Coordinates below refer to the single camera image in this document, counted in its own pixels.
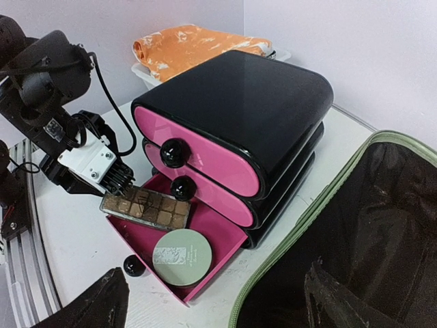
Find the pink drawer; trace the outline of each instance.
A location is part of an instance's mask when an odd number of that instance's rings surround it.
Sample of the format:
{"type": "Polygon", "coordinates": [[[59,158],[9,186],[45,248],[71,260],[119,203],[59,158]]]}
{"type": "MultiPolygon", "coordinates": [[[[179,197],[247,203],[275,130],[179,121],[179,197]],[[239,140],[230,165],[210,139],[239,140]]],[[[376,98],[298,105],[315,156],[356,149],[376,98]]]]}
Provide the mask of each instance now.
{"type": "Polygon", "coordinates": [[[171,180],[175,180],[179,176],[189,176],[193,179],[197,186],[195,194],[197,199],[208,204],[208,206],[239,226],[252,226],[253,214],[241,199],[219,187],[189,166],[185,165],[178,169],[168,168],[160,159],[159,148],[151,143],[145,145],[145,154],[150,163],[171,180]]]}
{"type": "Polygon", "coordinates": [[[259,178],[253,167],[241,156],[194,133],[144,107],[134,111],[139,130],[153,144],[162,146],[169,139],[182,139],[191,155],[187,166],[243,197],[257,195],[259,178]]]}
{"type": "MultiPolygon", "coordinates": [[[[146,182],[146,188],[169,193],[170,180],[162,174],[156,174],[146,182]]],[[[225,265],[247,239],[246,234],[231,221],[227,220],[205,204],[194,200],[193,212],[188,227],[203,234],[212,248],[212,264],[210,272],[192,288],[176,288],[166,284],[157,276],[152,264],[155,245],[166,232],[145,227],[117,217],[109,216],[108,220],[136,253],[149,272],[159,280],[169,292],[181,302],[190,301],[225,265]]]]}

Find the green round container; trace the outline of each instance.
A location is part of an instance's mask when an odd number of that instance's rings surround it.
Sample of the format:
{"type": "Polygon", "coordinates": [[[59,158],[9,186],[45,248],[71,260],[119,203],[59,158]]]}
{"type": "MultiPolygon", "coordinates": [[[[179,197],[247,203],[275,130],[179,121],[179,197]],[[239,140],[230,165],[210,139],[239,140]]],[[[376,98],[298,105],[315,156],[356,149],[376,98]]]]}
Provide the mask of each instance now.
{"type": "Polygon", "coordinates": [[[156,274],[168,284],[191,287],[210,269],[212,250],[197,231],[177,229],[166,233],[153,250],[156,274]]]}

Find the table surface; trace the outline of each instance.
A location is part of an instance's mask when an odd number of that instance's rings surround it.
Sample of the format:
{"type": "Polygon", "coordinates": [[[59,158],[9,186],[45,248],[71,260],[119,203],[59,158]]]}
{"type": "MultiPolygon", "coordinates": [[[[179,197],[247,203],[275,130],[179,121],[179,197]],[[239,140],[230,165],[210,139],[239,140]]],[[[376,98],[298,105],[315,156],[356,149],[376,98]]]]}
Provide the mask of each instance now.
{"type": "MultiPolygon", "coordinates": [[[[136,185],[141,185],[151,176],[152,166],[141,149],[143,138],[133,124],[130,104],[120,109],[137,133],[137,149],[124,160],[134,169],[136,185]]],[[[119,149],[128,149],[131,138],[115,111],[103,118],[115,131],[119,149]]],[[[138,278],[127,277],[130,297],[126,327],[227,327],[244,283],[371,135],[366,127],[335,109],[330,109],[324,124],[325,134],[315,150],[315,163],[308,179],[264,242],[254,250],[239,250],[188,306],[182,305],[147,272],[138,278]]],[[[39,151],[34,160],[41,158],[39,151]]],[[[48,261],[61,302],[66,305],[109,269],[121,267],[132,251],[99,211],[99,197],[69,195],[43,174],[35,176],[35,185],[48,261]]]]}

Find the black bag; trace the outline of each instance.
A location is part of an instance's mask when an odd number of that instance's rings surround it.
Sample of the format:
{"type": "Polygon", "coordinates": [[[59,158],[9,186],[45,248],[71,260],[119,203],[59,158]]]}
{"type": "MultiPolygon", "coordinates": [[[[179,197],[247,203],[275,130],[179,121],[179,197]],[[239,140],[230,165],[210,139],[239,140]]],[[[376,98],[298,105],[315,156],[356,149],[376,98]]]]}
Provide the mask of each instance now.
{"type": "Polygon", "coordinates": [[[437,327],[437,154],[379,132],[243,288],[230,327],[437,327]]]}

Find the orange bag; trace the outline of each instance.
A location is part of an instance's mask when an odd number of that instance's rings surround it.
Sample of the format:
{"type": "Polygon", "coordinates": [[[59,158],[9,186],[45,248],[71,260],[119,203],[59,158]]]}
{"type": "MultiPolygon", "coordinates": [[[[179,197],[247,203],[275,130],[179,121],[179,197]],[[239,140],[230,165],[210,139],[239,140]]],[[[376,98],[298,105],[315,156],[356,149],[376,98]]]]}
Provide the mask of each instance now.
{"type": "Polygon", "coordinates": [[[225,51],[240,50],[267,56],[272,52],[272,42],[184,25],[138,39],[132,49],[138,61],[149,68],[150,74],[165,82],[225,51]]]}

